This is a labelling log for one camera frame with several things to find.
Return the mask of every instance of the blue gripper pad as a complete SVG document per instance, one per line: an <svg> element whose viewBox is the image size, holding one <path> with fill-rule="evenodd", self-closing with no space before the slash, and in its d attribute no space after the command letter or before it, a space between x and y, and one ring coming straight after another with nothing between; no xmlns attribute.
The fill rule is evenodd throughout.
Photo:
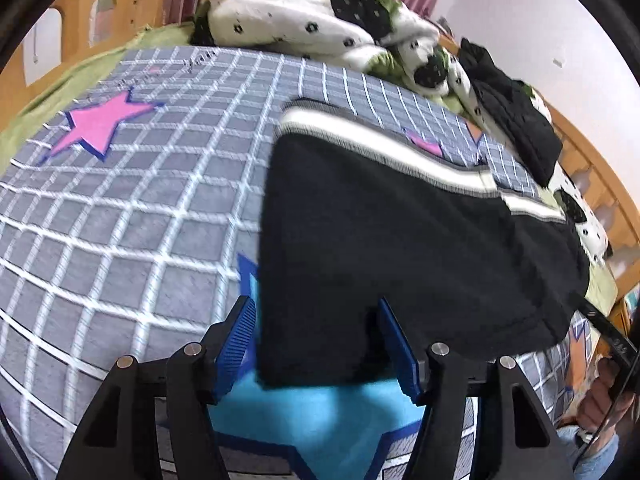
<svg viewBox="0 0 640 480"><path fill-rule="evenodd" d="M216 402L220 402L236 382L238 369L254 334L254 328L255 303L254 300L246 296L240 313L216 358L216 385L212 392Z"/></svg>
<svg viewBox="0 0 640 480"><path fill-rule="evenodd" d="M389 304L382 299L378 301L378 306L380 308L378 311L378 325L385 339L386 351L394 364L398 383L402 393L416 404L422 393L418 379L417 360Z"/></svg>

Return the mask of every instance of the black cable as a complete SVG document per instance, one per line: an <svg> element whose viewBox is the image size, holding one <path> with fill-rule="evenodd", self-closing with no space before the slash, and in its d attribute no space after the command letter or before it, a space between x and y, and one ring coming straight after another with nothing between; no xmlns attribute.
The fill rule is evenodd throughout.
<svg viewBox="0 0 640 480"><path fill-rule="evenodd" d="M616 398L613 399L613 402L611 403L611 406L607 410L607 414L605 415L604 419L602 420L602 422L598 426L598 429L596 430L595 433L593 433L593 436L591 437L591 440L588 441L586 446L584 446L582 448L581 452L578 454L578 457L575 459L574 465L572 466L572 469L574 471L575 471L575 468L578 467L578 462L580 462L582 457L584 457L585 453L587 453L587 451L591 447L591 444L593 444L598 439L598 437L600 436L600 433L602 433L602 430L604 429L606 423L609 421L609 417L613 413L613 410L615 409L616 404L618 403L618 400L620 400L620 396L625 391L626 384L629 382L629 379L631 378L631 375L633 375L634 371L636 370L636 366L638 365L638 358L640 358L640 351L638 351L636 353L636 358L634 359L634 363L631 366L631 368L629 369L629 372L627 373L627 375L625 377L625 380L623 381L622 386L620 387L620 391L616 394Z"/></svg>
<svg viewBox="0 0 640 480"><path fill-rule="evenodd" d="M38 480L38 476L36 475L36 472L33 470L33 466L31 466L31 462L29 462L29 459L27 458L27 455L24 452L24 449L20 445L20 442L18 442L18 438L15 436L14 430L12 430L11 426L9 425L9 421L7 420L6 415L2 410L2 404L0 404L0 423L4 428L4 432L7 434L7 436L9 437L9 440L14 446L14 449L18 453L18 456L20 457L20 461L22 462L22 465L26 469L27 473L33 480Z"/></svg>

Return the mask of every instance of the wooden bed frame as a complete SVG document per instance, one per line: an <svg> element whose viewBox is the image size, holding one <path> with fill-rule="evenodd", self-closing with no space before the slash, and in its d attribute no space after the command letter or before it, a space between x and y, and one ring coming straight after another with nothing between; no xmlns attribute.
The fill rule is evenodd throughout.
<svg viewBox="0 0 640 480"><path fill-rule="evenodd" d="M115 0L111 36L95 46L88 43L90 9L95 0L56 0L51 7L62 15L62 62L30 85L25 83L22 44L14 52L0 73L0 131L32 99L36 98L60 76L79 61L106 52L131 40L140 28L149 24L164 25L164 0ZM456 54L458 46L446 36L440 43ZM622 272L616 276L618 298L612 312L619 328L629 325L622 299L640 282L640 214L638 208L609 164L584 137L551 104L547 103L554 127L562 139L564 149L561 164L569 175L588 172L589 187L584 197L598 213L606 212L612 218L607 228L610 243L618 254L629 254Z"/></svg>

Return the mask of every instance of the person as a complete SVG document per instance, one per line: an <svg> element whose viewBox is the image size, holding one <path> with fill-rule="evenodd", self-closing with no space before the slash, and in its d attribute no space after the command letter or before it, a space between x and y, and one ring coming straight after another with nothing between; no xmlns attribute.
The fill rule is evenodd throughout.
<svg viewBox="0 0 640 480"><path fill-rule="evenodd" d="M558 429L558 436L570 463L573 464L580 454L581 447L576 443L576 433L586 430L594 433L604 420L611 406L609 389L613 386L619 371L618 365L610 358L598 361L598 376L591 384L578 406L575 418L567 426ZM574 475L576 480L598 480L607 470L618 451L619 437L616 434L616 424L622 420L627 410L634 402L632 392L624 392L611 415L607 429L591 445L587 453L578 463Z"/></svg>

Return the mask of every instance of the pink star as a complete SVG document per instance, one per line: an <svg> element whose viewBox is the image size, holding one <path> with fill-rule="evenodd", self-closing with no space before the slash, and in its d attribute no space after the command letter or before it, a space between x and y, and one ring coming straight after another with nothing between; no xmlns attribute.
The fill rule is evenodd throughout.
<svg viewBox="0 0 640 480"><path fill-rule="evenodd" d="M131 91L120 92L106 102L66 112L71 131L56 142L42 158L48 158L78 143L101 161L107 156L111 139L121 121L146 114L164 103L133 103Z"/></svg>

